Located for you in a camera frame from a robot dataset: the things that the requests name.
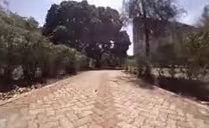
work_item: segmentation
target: shrub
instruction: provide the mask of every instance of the shrub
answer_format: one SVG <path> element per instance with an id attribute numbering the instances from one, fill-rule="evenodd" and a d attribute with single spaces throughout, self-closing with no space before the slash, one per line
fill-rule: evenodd
<path id="1" fill-rule="evenodd" d="M 0 15 L 1 81 L 36 82 L 43 77 L 55 77 L 60 72 L 77 73 L 89 66 L 88 58 L 75 49 L 66 45 L 54 45 L 37 29 L 26 28 L 29 27 L 7 23 Z"/>

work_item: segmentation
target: large tree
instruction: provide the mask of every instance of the large tree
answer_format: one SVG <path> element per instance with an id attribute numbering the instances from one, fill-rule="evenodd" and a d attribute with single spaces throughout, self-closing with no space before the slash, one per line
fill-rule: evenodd
<path id="1" fill-rule="evenodd" d="M 95 7 L 87 1 L 64 1 L 60 5 L 51 6 L 43 34 L 55 44 L 65 44 L 84 52 L 95 59 L 99 66 L 103 54 L 111 53 L 111 49 L 118 46 L 117 39 L 122 26 L 120 15 L 115 9 Z M 130 41 L 129 36 L 123 37 L 126 42 L 121 42 L 126 44 L 126 48 L 119 50 L 125 54 Z"/>
<path id="2" fill-rule="evenodd" d="M 141 17 L 145 39 L 145 76 L 151 77 L 149 20 L 170 21 L 178 14 L 173 0 L 124 1 L 124 10 L 129 18 Z"/>

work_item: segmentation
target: green foliage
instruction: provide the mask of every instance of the green foliage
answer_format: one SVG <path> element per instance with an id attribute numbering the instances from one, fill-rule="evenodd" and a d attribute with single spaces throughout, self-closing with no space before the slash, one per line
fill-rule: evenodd
<path id="1" fill-rule="evenodd" d="M 44 77 L 76 73 L 88 67 L 88 58 L 66 45 L 43 37 L 33 18 L 0 12 L 0 80 L 36 82 Z"/>
<path id="2" fill-rule="evenodd" d="M 87 1 L 63 1 L 49 9 L 43 34 L 55 44 L 85 53 L 100 66 L 104 54 L 108 54 L 109 62 L 126 58 L 130 40 L 125 31 L 120 31 L 122 26 L 115 9 L 95 7 Z"/>

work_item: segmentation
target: brick paver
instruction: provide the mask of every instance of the brick paver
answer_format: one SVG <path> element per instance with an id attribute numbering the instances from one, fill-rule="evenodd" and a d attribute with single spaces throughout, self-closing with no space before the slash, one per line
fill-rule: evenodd
<path id="1" fill-rule="evenodd" d="M 89 71 L 0 105 L 0 128 L 209 128 L 209 109 L 121 71 Z"/>

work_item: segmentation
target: tree trunk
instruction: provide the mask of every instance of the tree trunk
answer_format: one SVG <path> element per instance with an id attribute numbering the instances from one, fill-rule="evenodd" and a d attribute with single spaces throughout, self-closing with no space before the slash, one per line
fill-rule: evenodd
<path id="1" fill-rule="evenodd" d="M 144 0 L 141 0 L 141 5 L 142 5 L 142 11 L 143 11 L 143 24 L 144 24 L 144 35 L 145 35 L 145 71 L 144 71 L 144 76 L 143 78 L 151 83 L 155 84 L 155 78 L 154 75 L 152 74 L 152 66 L 150 62 L 150 31 L 149 31 L 149 26 L 148 26 L 148 17 L 147 17 L 147 10 L 145 8 L 145 3 Z"/>

